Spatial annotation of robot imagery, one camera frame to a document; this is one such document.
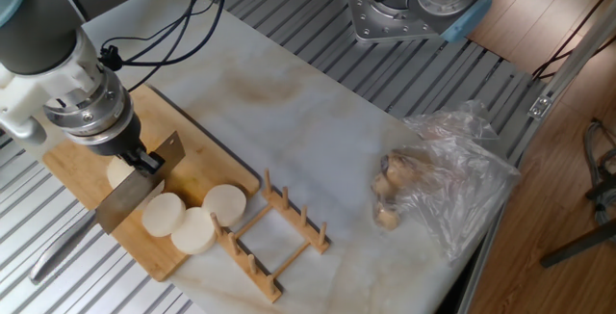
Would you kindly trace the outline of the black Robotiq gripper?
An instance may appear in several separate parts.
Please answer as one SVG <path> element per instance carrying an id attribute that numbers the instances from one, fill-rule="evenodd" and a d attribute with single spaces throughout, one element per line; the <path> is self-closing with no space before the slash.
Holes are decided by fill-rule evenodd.
<path id="1" fill-rule="evenodd" d="M 165 163 L 156 152 L 147 153 L 141 141 L 141 121 L 133 114 L 119 131 L 96 135 L 82 145 L 102 156 L 118 155 L 127 165 L 143 174 L 155 174 Z"/>

